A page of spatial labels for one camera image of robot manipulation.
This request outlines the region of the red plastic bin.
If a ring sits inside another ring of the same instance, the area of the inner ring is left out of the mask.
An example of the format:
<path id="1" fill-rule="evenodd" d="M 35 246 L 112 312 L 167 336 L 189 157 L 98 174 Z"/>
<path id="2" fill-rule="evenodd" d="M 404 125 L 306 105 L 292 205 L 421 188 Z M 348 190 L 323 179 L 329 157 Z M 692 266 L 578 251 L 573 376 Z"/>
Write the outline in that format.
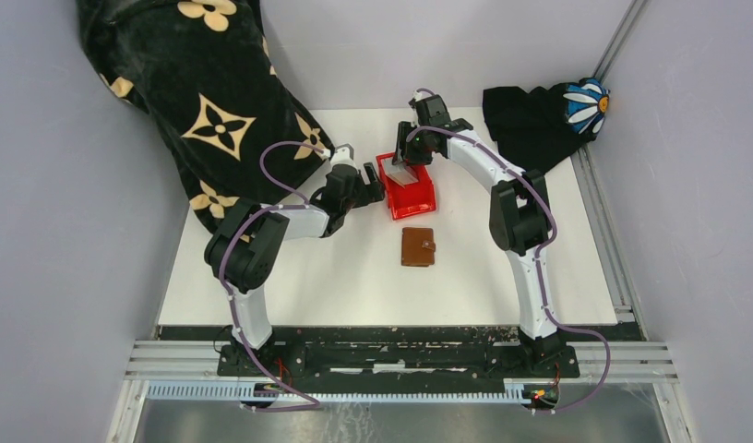
<path id="1" fill-rule="evenodd" d="M 392 220 L 398 221 L 436 211 L 436 190 L 426 167 L 410 166 L 417 181 L 402 186 L 388 177 L 387 167 L 391 166 L 392 158 L 392 153 L 376 156 L 378 174 L 385 186 L 387 205 Z"/>

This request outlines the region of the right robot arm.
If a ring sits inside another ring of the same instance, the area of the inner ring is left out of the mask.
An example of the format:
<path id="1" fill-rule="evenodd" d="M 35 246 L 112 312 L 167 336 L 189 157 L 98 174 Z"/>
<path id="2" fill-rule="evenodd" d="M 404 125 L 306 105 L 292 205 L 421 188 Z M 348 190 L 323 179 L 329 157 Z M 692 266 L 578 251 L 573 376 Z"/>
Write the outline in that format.
<path id="1" fill-rule="evenodd" d="M 419 89 L 409 105 L 415 118 L 401 125 L 394 162 L 427 165 L 438 154 L 488 191 L 489 232 L 508 258 L 519 297 L 519 366 L 540 377 L 564 348 L 547 281 L 545 249 L 557 229 L 544 175 L 527 172 L 488 147 L 471 123 L 450 117 L 440 95 Z"/>

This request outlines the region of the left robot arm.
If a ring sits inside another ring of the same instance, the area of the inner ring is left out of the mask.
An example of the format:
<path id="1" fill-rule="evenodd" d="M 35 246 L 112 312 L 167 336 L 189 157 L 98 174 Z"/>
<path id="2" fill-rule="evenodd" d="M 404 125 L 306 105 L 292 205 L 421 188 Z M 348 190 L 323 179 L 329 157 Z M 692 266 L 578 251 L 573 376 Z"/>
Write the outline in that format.
<path id="1" fill-rule="evenodd" d="M 308 204 L 270 206 L 248 199 L 236 204 L 224 218 L 206 246 L 204 259 L 228 294 L 233 336 L 244 346 L 240 362 L 250 373 L 265 375 L 276 361 L 275 350 L 266 344 L 272 326 L 265 283 L 282 244 L 330 237 L 343 226 L 351 210 L 384 198 L 385 186 L 372 162 L 361 169 L 338 164 Z"/>

